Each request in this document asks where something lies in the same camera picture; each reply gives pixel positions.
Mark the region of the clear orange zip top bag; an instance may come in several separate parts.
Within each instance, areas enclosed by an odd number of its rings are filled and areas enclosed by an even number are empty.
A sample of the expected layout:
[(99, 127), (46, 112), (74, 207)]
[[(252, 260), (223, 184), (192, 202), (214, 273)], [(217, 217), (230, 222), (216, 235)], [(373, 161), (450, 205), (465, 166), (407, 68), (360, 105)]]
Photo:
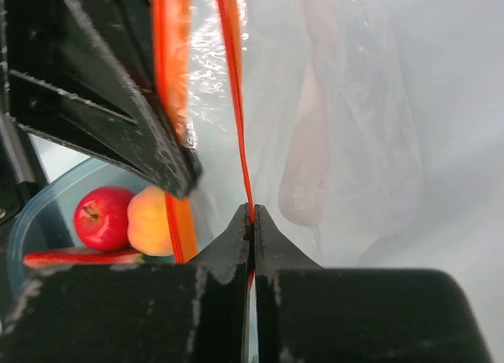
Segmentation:
[(236, 0), (254, 201), (330, 266), (503, 266), (503, 0)]

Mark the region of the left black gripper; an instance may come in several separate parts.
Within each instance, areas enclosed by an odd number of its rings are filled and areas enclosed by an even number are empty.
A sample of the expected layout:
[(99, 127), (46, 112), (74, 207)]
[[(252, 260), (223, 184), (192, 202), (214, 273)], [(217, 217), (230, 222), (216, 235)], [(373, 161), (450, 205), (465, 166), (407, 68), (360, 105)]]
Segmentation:
[[(6, 114), (19, 127), (126, 169), (177, 198), (197, 154), (154, 82), (151, 0), (6, 0)], [(46, 185), (28, 133), (1, 112), (1, 229)]]

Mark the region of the red toy apple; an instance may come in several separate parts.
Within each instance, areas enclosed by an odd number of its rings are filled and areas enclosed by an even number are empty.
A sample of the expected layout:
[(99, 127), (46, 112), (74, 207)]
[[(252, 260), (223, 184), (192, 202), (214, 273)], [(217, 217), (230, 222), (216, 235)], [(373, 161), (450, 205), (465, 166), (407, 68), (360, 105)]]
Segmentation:
[(128, 205), (135, 194), (123, 187), (98, 187), (77, 205), (73, 225), (80, 241), (92, 250), (112, 252), (129, 246)]

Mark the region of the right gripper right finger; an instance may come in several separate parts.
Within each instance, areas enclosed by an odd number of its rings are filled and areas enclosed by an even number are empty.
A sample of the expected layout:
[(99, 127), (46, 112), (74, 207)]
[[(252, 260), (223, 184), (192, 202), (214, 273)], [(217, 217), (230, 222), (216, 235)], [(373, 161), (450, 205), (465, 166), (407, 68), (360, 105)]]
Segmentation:
[(254, 217), (261, 362), (489, 362), (464, 292), (435, 269), (325, 269)]

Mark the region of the orange toy peach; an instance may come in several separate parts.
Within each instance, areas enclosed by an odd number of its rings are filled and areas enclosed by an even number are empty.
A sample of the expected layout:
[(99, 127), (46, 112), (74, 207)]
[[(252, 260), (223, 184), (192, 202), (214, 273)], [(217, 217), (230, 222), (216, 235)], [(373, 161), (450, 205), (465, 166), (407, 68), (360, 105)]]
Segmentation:
[(128, 204), (128, 240), (139, 252), (167, 257), (173, 254), (165, 193), (157, 187), (147, 187)]

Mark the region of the blue transparent plastic tub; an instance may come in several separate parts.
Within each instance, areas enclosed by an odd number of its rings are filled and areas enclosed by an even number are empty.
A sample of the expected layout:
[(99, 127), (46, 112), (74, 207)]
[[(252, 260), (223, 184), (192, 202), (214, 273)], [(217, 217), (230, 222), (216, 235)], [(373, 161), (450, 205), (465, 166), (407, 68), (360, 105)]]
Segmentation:
[(26, 254), (81, 246), (75, 233), (75, 208), (90, 191), (103, 186), (118, 186), (139, 193), (150, 185), (124, 169), (89, 158), (59, 176), (33, 197), (18, 214), (7, 247), (7, 271), (12, 296), (16, 298), (29, 274)]

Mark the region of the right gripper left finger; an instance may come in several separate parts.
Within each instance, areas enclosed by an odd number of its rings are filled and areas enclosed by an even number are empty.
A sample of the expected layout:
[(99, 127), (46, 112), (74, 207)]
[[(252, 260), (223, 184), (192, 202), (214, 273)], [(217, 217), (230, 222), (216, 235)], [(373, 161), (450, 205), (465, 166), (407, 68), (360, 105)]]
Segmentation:
[(55, 265), (32, 273), (4, 362), (245, 362), (250, 218), (240, 206), (190, 262)]

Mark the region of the toy watermelon slice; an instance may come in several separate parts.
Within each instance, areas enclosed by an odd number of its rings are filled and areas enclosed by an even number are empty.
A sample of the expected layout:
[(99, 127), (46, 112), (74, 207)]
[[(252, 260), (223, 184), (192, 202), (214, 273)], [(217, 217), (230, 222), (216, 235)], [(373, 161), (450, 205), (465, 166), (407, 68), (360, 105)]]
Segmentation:
[(68, 247), (32, 252), (23, 258), (23, 263), (30, 269), (52, 265), (113, 265), (138, 262), (143, 262), (143, 254), (132, 248), (102, 252), (86, 247)]

